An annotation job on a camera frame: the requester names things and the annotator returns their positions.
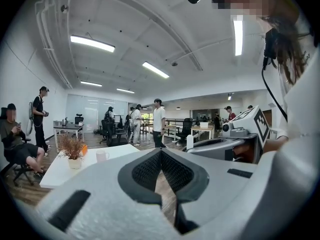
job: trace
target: sneaker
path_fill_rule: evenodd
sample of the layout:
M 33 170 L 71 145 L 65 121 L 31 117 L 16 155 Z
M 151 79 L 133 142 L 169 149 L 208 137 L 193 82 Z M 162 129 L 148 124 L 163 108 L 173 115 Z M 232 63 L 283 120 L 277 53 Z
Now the sneaker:
M 33 174 L 33 177 L 34 178 L 36 178 L 36 179 L 38 179 L 38 180 L 42 180 L 42 177 L 43 177 L 44 175 L 42 174 L 42 173 L 40 173 L 40 172 L 35 172 L 34 174 Z

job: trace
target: ceiling light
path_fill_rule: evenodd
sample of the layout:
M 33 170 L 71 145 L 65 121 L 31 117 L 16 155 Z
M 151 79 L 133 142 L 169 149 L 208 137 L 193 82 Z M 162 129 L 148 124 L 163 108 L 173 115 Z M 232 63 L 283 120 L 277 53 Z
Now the ceiling light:
M 145 62 L 142 64 L 145 68 L 153 71 L 154 73 L 162 76 L 163 78 L 168 78 L 169 76 L 166 73 L 163 73 L 161 70 L 157 69 L 155 66 L 152 66 L 150 63 Z
M 134 94 L 135 93 L 134 91 L 131 91 L 131 90 L 123 90 L 123 89 L 119 89 L 119 88 L 117 88 L 116 90 L 117 91 L 121 91 L 121 92 L 130 93 L 130 94 Z
M 102 84 L 99 84 L 99 83 L 93 83 L 93 82 L 85 82 L 85 81 L 81 81 L 81 84 L 90 85 L 90 86 L 99 86 L 99 87 L 102 87 Z
M 99 49 L 102 49 L 102 50 L 105 50 L 105 51 L 108 51 L 111 53 L 113 53 L 115 51 L 115 47 L 113 45 L 99 42 L 99 41 L 96 41 L 93 39 L 89 39 L 89 38 L 85 38 L 85 37 L 81 37 L 81 36 L 76 36 L 76 35 L 72 35 L 70 37 L 70 39 L 71 39 L 72 43 L 96 47 L 96 48 L 99 48 Z
M 235 56 L 242 54 L 243 44 L 243 22 L 242 20 L 234 20 L 234 36 L 235 36 Z

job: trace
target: potted plant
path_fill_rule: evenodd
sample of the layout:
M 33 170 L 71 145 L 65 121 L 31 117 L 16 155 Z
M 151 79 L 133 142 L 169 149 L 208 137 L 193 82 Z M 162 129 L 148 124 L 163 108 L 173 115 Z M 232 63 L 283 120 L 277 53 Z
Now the potted plant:
M 58 139 L 58 147 L 61 150 L 58 156 L 68 158 L 71 169 L 80 169 L 84 145 L 83 141 L 78 138 L 69 137 L 67 134 L 61 135 Z

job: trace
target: cup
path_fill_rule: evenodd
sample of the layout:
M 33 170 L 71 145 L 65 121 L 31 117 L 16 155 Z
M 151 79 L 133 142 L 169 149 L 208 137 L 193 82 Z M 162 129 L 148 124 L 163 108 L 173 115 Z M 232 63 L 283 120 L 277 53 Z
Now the cup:
M 98 163 L 106 161 L 109 158 L 109 153 L 107 153 L 104 150 L 97 150 L 97 152 L 95 153 L 96 155 L 96 161 Z

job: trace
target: dried plant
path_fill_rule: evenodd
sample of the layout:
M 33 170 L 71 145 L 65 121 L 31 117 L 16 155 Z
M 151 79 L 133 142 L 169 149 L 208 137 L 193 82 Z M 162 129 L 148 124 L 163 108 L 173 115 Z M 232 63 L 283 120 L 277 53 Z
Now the dried plant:
M 79 138 L 72 138 L 67 134 L 61 135 L 58 137 L 58 147 L 62 151 L 59 153 L 59 157 L 67 157 L 73 160 L 83 159 L 81 151 L 84 147 L 84 142 Z

